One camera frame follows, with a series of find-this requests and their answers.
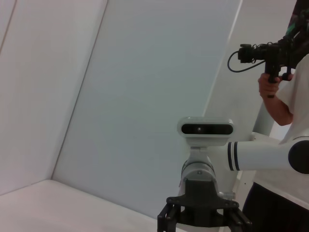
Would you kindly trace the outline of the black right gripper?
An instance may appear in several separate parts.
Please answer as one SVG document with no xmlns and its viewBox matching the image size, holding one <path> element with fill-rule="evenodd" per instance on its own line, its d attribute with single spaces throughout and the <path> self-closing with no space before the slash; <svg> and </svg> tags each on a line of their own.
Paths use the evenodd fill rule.
<svg viewBox="0 0 309 232">
<path fill-rule="evenodd" d="M 157 216 L 157 232 L 176 232 L 176 225 L 226 227 L 231 232 L 252 232 L 252 222 L 238 209 L 239 204 L 218 196 L 215 184 L 187 180 L 185 193 L 167 198 Z"/>
</svg>

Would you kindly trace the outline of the bystander bare hand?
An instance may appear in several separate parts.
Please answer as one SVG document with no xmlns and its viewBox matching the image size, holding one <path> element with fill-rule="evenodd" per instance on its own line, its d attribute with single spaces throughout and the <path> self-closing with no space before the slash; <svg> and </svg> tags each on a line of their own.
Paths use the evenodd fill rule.
<svg viewBox="0 0 309 232">
<path fill-rule="evenodd" d="M 268 98 L 269 96 L 274 97 L 277 91 L 279 90 L 281 77 L 275 77 L 275 83 L 270 83 L 268 81 L 269 78 L 270 78 L 269 74 L 263 73 L 258 79 L 259 93 L 263 99 Z"/>
</svg>

